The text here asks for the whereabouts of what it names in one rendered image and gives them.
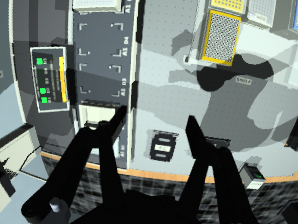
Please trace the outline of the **white ready key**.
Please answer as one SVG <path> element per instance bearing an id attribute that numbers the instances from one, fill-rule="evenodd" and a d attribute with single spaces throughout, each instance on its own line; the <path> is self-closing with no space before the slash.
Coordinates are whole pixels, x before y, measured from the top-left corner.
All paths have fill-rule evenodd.
<path id="1" fill-rule="evenodd" d="M 259 189 L 266 179 L 254 165 L 255 164 L 243 162 L 238 171 L 246 188 Z"/>

